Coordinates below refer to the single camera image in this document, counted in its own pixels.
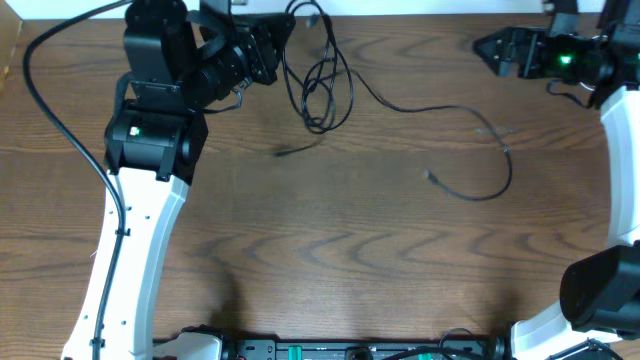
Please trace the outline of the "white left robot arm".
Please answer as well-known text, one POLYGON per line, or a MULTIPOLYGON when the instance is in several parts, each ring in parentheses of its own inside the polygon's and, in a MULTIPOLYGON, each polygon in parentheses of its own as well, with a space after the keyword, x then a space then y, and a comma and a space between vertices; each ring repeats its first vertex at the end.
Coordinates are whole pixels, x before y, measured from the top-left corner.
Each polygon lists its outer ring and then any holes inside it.
POLYGON ((65 359, 232 359, 198 326, 155 342, 154 311, 169 238, 208 136, 212 103, 270 85, 294 29, 288 13, 235 15, 227 1, 125 3, 130 65, 116 85, 105 156, 103 225, 65 359))

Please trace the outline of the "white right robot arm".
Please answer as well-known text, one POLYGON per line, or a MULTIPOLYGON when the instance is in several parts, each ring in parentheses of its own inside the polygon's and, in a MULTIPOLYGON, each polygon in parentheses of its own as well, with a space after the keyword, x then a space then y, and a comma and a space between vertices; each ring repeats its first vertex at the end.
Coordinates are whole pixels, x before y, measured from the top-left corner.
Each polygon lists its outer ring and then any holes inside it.
POLYGON ((571 264, 558 300, 514 323, 496 359, 615 359, 639 337, 639 0, 604 3, 592 36, 574 1, 553 1, 547 28, 509 26, 474 41, 494 74, 584 85, 607 149, 609 225, 603 250, 571 264))

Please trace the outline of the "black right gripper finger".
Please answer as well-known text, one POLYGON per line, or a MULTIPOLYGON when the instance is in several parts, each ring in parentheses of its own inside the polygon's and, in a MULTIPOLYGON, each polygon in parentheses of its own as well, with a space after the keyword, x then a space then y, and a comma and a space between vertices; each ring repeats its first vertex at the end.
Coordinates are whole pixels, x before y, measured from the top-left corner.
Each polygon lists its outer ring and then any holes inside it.
POLYGON ((500 49, 507 41, 511 34, 512 28, 505 27, 494 33, 486 35, 473 43, 476 50, 496 50, 500 49))
POLYGON ((500 45, 474 45, 473 51, 496 76, 506 77, 509 74, 510 62, 506 60, 500 45))

